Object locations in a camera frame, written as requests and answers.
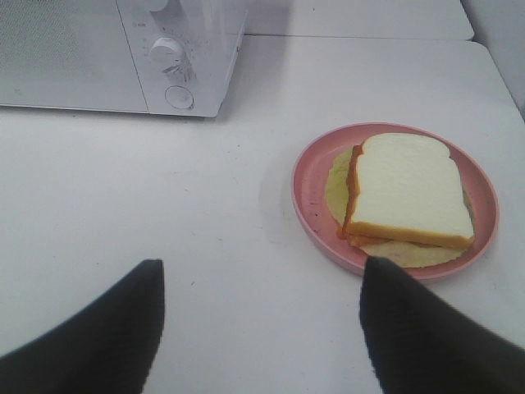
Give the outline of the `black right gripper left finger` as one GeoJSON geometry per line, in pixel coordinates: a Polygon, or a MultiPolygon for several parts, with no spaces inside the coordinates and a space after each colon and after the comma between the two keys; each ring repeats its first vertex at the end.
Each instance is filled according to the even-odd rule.
{"type": "Polygon", "coordinates": [[[54,329],[1,358],[3,393],[141,393],[165,318],[163,262],[145,260],[54,329]]]}

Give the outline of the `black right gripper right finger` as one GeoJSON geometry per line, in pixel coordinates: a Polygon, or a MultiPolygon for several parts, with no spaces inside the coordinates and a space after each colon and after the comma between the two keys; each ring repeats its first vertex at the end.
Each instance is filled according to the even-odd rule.
{"type": "Polygon", "coordinates": [[[384,393],[522,393],[524,350],[389,259],[365,264],[359,320],[384,393]]]}

